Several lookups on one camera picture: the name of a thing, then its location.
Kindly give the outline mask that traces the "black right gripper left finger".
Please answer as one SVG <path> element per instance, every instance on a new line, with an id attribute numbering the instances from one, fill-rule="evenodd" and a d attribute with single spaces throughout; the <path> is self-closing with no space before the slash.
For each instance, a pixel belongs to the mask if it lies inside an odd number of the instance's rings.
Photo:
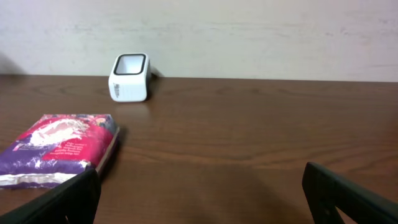
<path id="1" fill-rule="evenodd" d="M 100 195 L 98 173 L 89 169 L 1 215 L 1 223 L 93 223 Z"/>

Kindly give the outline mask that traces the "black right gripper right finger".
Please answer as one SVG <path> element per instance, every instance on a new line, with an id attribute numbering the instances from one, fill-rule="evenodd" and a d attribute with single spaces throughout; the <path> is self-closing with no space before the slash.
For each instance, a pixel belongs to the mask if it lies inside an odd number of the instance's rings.
<path id="1" fill-rule="evenodd" d="M 356 223 L 397 223 L 397 204 L 354 182 L 308 162 L 302 188 L 317 224 L 343 223 L 342 211 Z"/>

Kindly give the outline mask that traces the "red purple snack bag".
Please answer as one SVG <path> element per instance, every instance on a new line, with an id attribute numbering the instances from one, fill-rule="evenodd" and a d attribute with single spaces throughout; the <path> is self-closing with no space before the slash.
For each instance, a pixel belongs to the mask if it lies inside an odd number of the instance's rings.
<path id="1" fill-rule="evenodd" d="M 45 114 L 1 153 L 1 188 L 54 188 L 102 173 L 119 140 L 109 114 Z"/>

